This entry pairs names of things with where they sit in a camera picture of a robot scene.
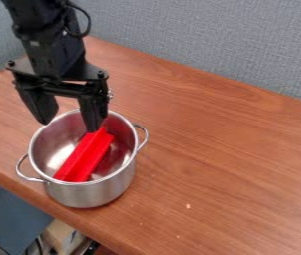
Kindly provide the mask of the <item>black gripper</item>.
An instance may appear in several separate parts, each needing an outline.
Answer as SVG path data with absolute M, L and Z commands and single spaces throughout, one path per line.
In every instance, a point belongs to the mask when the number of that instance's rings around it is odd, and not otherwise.
M 57 113 L 54 97 L 76 98 L 87 132 L 95 132 L 108 115 L 107 71 L 85 59 L 80 38 L 17 34 L 25 56 L 6 63 L 14 89 L 36 121 L 46 125 Z

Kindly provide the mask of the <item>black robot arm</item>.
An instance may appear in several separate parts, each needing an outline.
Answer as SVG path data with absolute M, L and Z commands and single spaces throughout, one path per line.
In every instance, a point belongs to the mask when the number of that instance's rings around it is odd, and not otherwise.
M 79 102 L 88 132 L 99 129 L 108 115 L 108 74 L 85 60 L 79 25 L 81 8 L 71 0 L 1 0 L 26 56 L 6 63 L 13 85 L 32 116 L 41 124 L 54 117 L 56 97 Z

